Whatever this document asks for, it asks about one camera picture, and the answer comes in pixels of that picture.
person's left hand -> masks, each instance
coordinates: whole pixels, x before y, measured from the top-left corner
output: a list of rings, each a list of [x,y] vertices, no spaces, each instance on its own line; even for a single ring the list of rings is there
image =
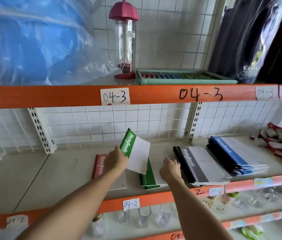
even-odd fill
[[[119,174],[121,174],[126,169],[128,162],[129,158],[124,156],[120,148],[116,146],[114,150],[109,153],[105,161],[105,170],[116,170]]]

blue object in plastic bag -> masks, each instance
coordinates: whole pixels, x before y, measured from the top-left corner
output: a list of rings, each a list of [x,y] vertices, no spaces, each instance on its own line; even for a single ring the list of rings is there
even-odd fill
[[[95,47],[100,0],[0,0],[0,85],[78,85],[117,70]]]

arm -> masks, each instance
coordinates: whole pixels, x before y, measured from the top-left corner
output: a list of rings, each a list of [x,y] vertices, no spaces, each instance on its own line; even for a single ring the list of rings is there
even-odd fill
[[[81,239],[112,184],[126,168],[128,157],[116,146],[105,163],[104,174],[63,198],[16,240]]]
[[[160,174],[172,191],[185,239],[233,240],[221,222],[185,185],[179,163],[164,159]]]

dark purple item in plastic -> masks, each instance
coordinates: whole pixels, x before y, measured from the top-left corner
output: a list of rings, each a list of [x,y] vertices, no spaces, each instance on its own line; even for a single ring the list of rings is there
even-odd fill
[[[282,20],[282,0],[236,0],[225,11],[209,71],[254,83]]]

glass rim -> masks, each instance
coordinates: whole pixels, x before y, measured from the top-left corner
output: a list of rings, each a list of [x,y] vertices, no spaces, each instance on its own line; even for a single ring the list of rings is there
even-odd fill
[[[140,209],[141,209],[141,208],[146,208],[146,207],[149,207],[149,208],[150,208],[150,214],[148,214],[147,216],[143,216],[143,215],[141,215],[141,213],[140,213]],[[151,215],[151,213],[152,213],[151,206],[140,207],[138,211],[139,211],[139,215],[140,215],[141,217],[149,217],[149,216]]]
[[[162,210],[162,206],[163,205],[170,205],[171,206],[171,210],[169,212],[165,212],[164,210]],[[165,203],[165,204],[161,204],[160,205],[160,211],[162,211],[164,214],[171,214],[173,211],[173,205],[171,203]]]

